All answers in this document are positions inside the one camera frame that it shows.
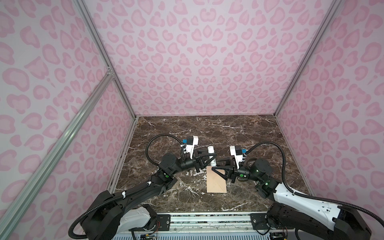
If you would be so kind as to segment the peach paper envelope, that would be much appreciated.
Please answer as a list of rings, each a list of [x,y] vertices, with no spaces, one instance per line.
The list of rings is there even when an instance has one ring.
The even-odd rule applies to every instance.
[[[207,167],[207,193],[227,193],[226,181],[215,173],[211,166]]]

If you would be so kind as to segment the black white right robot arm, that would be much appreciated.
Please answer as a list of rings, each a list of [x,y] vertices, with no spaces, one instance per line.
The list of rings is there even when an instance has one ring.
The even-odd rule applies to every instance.
[[[273,168],[264,159],[254,159],[251,166],[233,164],[213,167],[225,180],[245,179],[256,183],[263,199],[274,203],[262,222],[270,228],[293,228],[323,240],[369,240],[372,232],[356,209],[330,201],[294,195],[272,177]]]

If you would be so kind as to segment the white glue stick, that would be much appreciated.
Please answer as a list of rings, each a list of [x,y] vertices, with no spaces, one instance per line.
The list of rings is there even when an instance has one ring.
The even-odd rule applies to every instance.
[[[210,158],[210,160],[209,160],[210,166],[216,167],[217,166],[216,153],[215,153],[213,146],[208,146],[208,153],[209,153],[209,158]]]

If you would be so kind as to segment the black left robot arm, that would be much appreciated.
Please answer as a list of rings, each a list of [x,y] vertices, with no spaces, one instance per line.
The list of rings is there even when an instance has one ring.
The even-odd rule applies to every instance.
[[[195,150],[192,157],[178,158],[172,153],[162,157],[158,171],[149,179],[128,190],[111,194],[101,192],[91,206],[68,230],[72,239],[111,240],[118,232],[121,219],[131,209],[146,200],[162,195],[178,181],[175,174],[190,169],[205,169],[216,158],[214,153]]]

